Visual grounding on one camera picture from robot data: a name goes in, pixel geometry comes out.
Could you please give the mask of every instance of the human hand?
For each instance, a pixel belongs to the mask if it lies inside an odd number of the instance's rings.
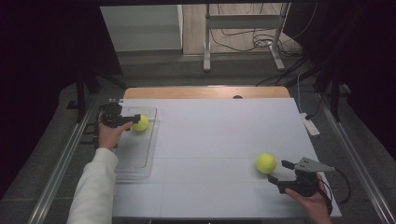
[[[113,149],[120,140],[123,131],[132,127],[132,122],[128,122],[117,128],[107,127],[102,122],[99,123],[99,139],[98,146],[107,149]]]
[[[323,180],[320,174],[317,174],[319,180]],[[320,188],[327,194],[326,189],[322,182],[319,181]],[[312,218],[316,224],[331,224],[332,221],[329,217],[326,201],[324,198],[316,192],[311,197],[304,197],[301,194],[295,192],[292,189],[285,189],[286,193],[291,198],[297,201],[306,211],[308,216]]]

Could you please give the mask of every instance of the yellow ball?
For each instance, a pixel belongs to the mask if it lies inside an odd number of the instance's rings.
[[[276,168],[275,157],[270,153],[262,153],[256,159],[256,168],[263,174],[271,174]]]
[[[146,115],[140,115],[140,120],[136,124],[134,124],[132,127],[134,130],[142,132],[147,129],[149,126],[149,119]]]

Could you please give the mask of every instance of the human arm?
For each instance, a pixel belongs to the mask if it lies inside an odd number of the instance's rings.
[[[111,223],[114,170],[119,161],[111,149],[120,140],[122,132],[131,126],[132,123],[126,123],[112,129],[99,124],[99,148],[78,181],[67,223]]]
[[[319,180],[322,180],[320,174],[317,174],[317,176]],[[319,181],[319,184],[323,192],[327,193],[323,183]],[[311,197],[304,197],[292,189],[286,189],[285,191],[305,209],[306,213],[312,218],[315,224],[332,224],[326,201],[318,192]]]

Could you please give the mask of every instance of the metal frame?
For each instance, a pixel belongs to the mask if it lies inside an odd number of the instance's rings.
[[[93,111],[95,101],[96,101],[95,98],[89,100],[88,110],[86,111],[81,122],[76,125],[72,135],[70,136],[69,141],[66,144],[66,147],[64,148],[61,157],[56,163],[56,166],[49,178],[49,181],[47,182],[46,187],[41,193],[41,196],[38,199],[37,204],[35,205],[35,209],[33,210],[32,215],[29,218],[28,221],[29,224],[30,223],[38,224],[44,222],[44,219],[46,218],[47,213],[50,210],[50,206],[52,204],[53,198],[55,197],[55,194],[62,183],[62,180],[64,178],[64,173],[66,172],[70,160],[73,157],[79,139],[82,133],[84,132],[84,128]]]
[[[285,70],[285,65],[279,57],[277,42],[282,33],[286,14],[290,3],[285,3],[280,11],[280,15],[210,15],[209,4],[206,4],[205,14],[205,50],[204,50],[204,71],[210,71],[210,39],[211,29],[276,29],[274,39],[269,46],[271,55],[274,58],[276,68],[279,71]]]
[[[326,97],[322,97],[320,95],[318,97],[322,98],[325,104],[325,106],[322,106],[322,109],[325,112],[330,124],[332,125],[335,135],[341,143],[349,162],[351,163],[353,169],[355,170],[355,173],[361,181],[361,184],[366,190],[367,195],[369,196],[375,208],[375,211],[378,213],[379,218],[381,218],[382,223],[396,223],[395,216],[390,210],[387,200],[384,198],[384,195],[382,195],[380,189],[378,188],[378,185],[371,177],[357,150],[354,148],[352,142],[349,140],[342,124],[338,122],[332,115],[332,112],[329,109],[330,104],[328,100],[326,99]]]

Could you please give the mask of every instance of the wooden floor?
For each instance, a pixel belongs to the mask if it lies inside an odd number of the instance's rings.
[[[263,14],[277,15],[280,12],[282,4],[212,4],[210,5],[210,14]],[[204,53],[205,43],[205,5],[184,5],[183,6],[183,54],[195,55]],[[248,32],[240,35],[228,35],[241,32]],[[275,30],[255,31],[253,30],[212,30],[215,40],[234,49],[229,49],[217,44],[212,35],[210,36],[211,53],[236,53],[247,51],[268,51],[267,47],[254,48],[253,34],[261,35],[260,38],[270,38],[264,35],[274,35]],[[290,38],[284,34],[281,35],[282,42],[287,41],[285,49],[299,49],[300,47],[294,41],[288,41]]]

